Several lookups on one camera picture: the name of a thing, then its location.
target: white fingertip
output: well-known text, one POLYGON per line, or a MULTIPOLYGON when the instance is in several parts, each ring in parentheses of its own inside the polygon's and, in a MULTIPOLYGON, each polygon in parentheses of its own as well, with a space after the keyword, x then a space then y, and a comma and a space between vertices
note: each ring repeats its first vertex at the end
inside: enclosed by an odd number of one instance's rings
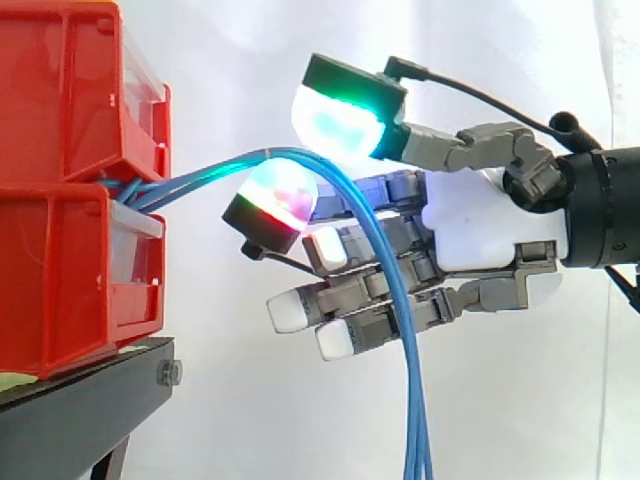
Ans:
POLYGON ((299 332, 309 326, 300 295, 289 290, 267 300, 267 310, 277 333, 299 332))
POLYGON ((349 328, 342 320, 334 320, 316 329, 316 340, 320 347, 322 359, 330 362, 339 358, 351 357, 355 354, 349 328))
POLYGON ((333 227, 322 227, 309 234, 316 248, 320 264, 329 272, 347 264, 347 252, 338 231, 333 227))

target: robotic hand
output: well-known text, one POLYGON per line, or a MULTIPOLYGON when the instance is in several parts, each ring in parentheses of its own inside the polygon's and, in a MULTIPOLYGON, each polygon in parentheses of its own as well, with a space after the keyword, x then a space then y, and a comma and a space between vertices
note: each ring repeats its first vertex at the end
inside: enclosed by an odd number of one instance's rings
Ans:
MULTIPOLYGON (((374 210, 397 213, 381 224, 403 273, 417 332, 450 323, 464 311, 527 309, 539 301, 534 293, 544 290, 536 288, 536 279, 547 290, 559 283, 558 261, 567 267, 640 261, 640 149, 604 151, 571 114, 557 114, 543 126, 395 57, 384 74, 374 76, 314 55, 303 85, 328 96, 340 90, 351 105, 373 104, 384 133, 371 156, 418 167, 357 182, 374 210), (455 136, 404 123, 400 78, 466 91, 522 123, 478 125, 455 136), (529 127, 553 135, 572 153, 556 157, 529 127), (469 281, 458 289, 442 286, 452 278, 469 281)), ((340 127, 332 128, 335 133, 340 127)), ((335 157, 335 149, 318 153, 335 157)), ((330 186, 320 188, 311 223, 350 216, 330 186)), ((358 226, 322 226, 303 246, 321 281, 268 301, 278 333, 315 326, 325 360, 399 337, 388 284, 358 226)), ((635 287, 608 272, 636 307, 635 287)))

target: glowing fingertip sensor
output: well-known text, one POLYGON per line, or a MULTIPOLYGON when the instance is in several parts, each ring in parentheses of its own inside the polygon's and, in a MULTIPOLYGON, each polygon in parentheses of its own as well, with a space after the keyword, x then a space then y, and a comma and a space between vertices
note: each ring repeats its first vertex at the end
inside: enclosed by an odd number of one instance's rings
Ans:
POLYGON ((251 243, 286 253, 307 227, 317 200, 318 186, 304 167, 274 158, 251 172, 222 218, 251 243))
POLYGON ((305 86, 298 88, 291 119, 300 141, 331 160, 370 157, 385 130, 375 113, 305 86))
POLYGON ((406 93, 392 78, 314 54, 291 121, 307 148, 332 161, 385 158, 406 93))

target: black tube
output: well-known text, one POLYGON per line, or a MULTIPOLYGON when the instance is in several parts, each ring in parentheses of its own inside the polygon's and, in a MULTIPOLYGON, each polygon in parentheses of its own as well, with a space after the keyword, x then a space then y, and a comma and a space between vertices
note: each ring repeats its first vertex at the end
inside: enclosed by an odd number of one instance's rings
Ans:
POLYGON ((549 126, 565 135, 554 135, 555 139, 572 153, 584 153, 591 150, 600 150, 602 146, 586 130, 578 119, 569 112, 558 112, 551 120, 549 126))

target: bolt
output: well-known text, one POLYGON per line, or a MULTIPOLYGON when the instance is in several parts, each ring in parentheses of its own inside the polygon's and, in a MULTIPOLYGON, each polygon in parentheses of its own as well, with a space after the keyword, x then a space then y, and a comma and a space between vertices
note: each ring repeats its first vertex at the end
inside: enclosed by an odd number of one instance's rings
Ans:
POLYGON ((182 362, 180 360, 165 360, 160 364, 160 385, 176 387, 182 382, 182 362))

